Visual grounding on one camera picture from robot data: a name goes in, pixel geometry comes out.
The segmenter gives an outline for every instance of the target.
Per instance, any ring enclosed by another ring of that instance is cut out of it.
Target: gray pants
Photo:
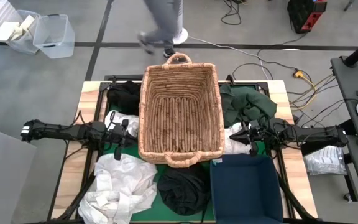
[[[163,42],[165,49],[173,48],[173,37],[177,32],[177,20],[180,0],[144,0],[154,21],[157,30],[149,32],[145,41],[150,44]]]

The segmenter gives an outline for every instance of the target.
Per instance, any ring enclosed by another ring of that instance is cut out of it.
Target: navy fabric bin
[[[247,154],[224,155],[221,159],[211,161],[216,223],[282,223],[283,205],[273,160]]]

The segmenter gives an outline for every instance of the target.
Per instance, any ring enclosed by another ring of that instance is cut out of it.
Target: white plastic bag
[[[106,125],[106,127],[109,127],[109,130],[112,130],[114,128],[114,124],[110,124],[110,116],[111,116],[111,113],[115,111],[115,110],[112,110],[110,111],[107,116],[104,118],[104,125]],[[139,130],[139,117],[138,116],[135,116],[135,115],[124,115],[122,113],[119,113],[118,111],[115,111],[116,114],[114,115],[112,121],[114,123],[119,123],[121,124],[122,121],[124,121],[125,119],[128,119],[128,128],[127,128],[127,131],[128,133],[131,135],[131,136],[134,136],[135,138],[137,138],[137,132]]]
[[[309,175],[339,174],[346,175],[343,150],[336,146],[326,146],[303,158]]]
[[[80,202],[78,213],[86,224],[127,224],[133,213],[151,207],[157,194],[153,182],[157,168],[122,154],[101,156],[95,164],[95,181]]]
[[[224,130],[224,151],[223,154],[250,154],[251,145],[230,139],[230,135],[241,130],[241,123],[233,124]]]

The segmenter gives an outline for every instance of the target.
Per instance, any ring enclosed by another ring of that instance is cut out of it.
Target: person
[[[171,57],[173,49],[173,37],[177,32],[177,20],[181,0],[144,0],[157,25],[157,30],[138,34],[140,46],[148,53],[154,53],[154,44],[162,42],[164,57]]]

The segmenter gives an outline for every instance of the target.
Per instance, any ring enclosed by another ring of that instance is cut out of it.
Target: wooden table
[[[290,104],[288,102],[287,92],[285,89],[284,81],[237,81],[237,82],[267,82],[270,98],[276,102],[277,112],[275,117],[285,119],[290,124],[293,124]],[[78,103],[77,114],[79,110],[83,115],[85,122],[90,122],[94,118],[96,111],[96,102],[99,94],[99,81],[84,82],[81,91],[80,102]],[[100,121],[104,119],[104,107],[106,105],[106,97],[103,97],[102,108],[100,109]],[[81,146],[78,142],[70,142],[67,154],[79,149]],[[87,150],[82,151],[71,156],[63,166],[62,176],[58,186],[57,196],[55,199],[52,218],[57,218],[61,215],[67,206],[73,201],[75,196],[80,190],[81,181],[85,166]],[[311,193],[309,179],[306,173],[305,164],[300,150],[286,148],[282,150],[285,170],[291,191],[295,194],[299,202],[304,208],[314,217],[317,217],[316,207],[314,205],[313,195]],[[279,170],[278,161],[275,159],[276,168]],[[285,197],[282,193],[284,217],[288,217],[288,210]]]

